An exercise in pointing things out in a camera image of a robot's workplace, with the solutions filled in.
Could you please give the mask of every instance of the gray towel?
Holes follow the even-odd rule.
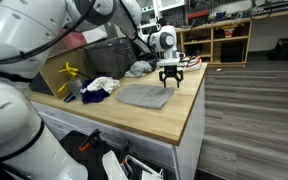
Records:
[[[116,98],[124,103],[152,109],[162,109],[172,97],[173,88],[143,84],[131,84],[122,89]]]

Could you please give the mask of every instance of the gray bin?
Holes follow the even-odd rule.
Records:
[[[128,38],[114,38],[84,49],[88,64],[96,77],[121,79],[136,62],[136,56]]]

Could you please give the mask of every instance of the blue cloth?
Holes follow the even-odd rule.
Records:
[[[87,88],[87,86],[91,84],[94,80],[95,79],[84,81],[82,89]],[[103,88],[98,91],[93,91],[93,92],[86,91],[85,93],[81,93],[81,94],[82,94],[82,102],[84,104],[99,103],[99,102],[102,102],[106,97],[110,96],[110,94],[106,92]]]

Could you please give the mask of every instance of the wooden floor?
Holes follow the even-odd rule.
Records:
[[[198,168],[227,179],[288,180],[288,62],[250,59],[245,69],[207,71]]]

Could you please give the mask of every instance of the gray cloth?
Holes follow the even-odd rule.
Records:
[[[152,72],[152,67],[147,61],[136,61],[125,73],[126,77],[142,77],[146,73]]]
[[[143,84],[131,84],[122,89],[116,98],[124,103],[152,109],[162,109],[172,97],[173,88]]]

